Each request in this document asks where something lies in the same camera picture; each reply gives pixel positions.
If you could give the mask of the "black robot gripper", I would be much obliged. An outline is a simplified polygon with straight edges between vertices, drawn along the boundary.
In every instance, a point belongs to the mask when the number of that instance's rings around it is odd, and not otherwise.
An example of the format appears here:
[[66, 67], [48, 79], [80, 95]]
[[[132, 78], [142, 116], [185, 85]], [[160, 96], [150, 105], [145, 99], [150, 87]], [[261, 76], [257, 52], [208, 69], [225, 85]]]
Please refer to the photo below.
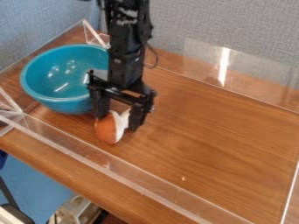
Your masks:
[[128, 104], [128, 128], [130, 131], [144, 124], [146, 113], [154, 105], [156, 92], [142, 82], [145, 52], [108, 57], [106, 70], [88, 70], [88, 93], [96, 118], [109, 110], [109, 101]]

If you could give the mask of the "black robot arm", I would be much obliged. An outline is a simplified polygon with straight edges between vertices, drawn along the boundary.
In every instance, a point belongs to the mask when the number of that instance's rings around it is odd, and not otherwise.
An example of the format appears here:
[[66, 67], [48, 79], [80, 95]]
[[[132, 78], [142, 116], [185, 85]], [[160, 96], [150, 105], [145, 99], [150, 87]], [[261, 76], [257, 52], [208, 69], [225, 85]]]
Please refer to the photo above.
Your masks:
[[96, 76], [96, 69], [88, 70], [93, 115], [104, 118], [109, 101], [120, 101], [130, 106], [128, 128], [136, 131], [153, 110], [156, 97], [156, 91], [142, 82], [145, 48], [152, 49], [149, 0], [97, 0], [97, 6], [105, 12], [109, 48], [106, 78]]

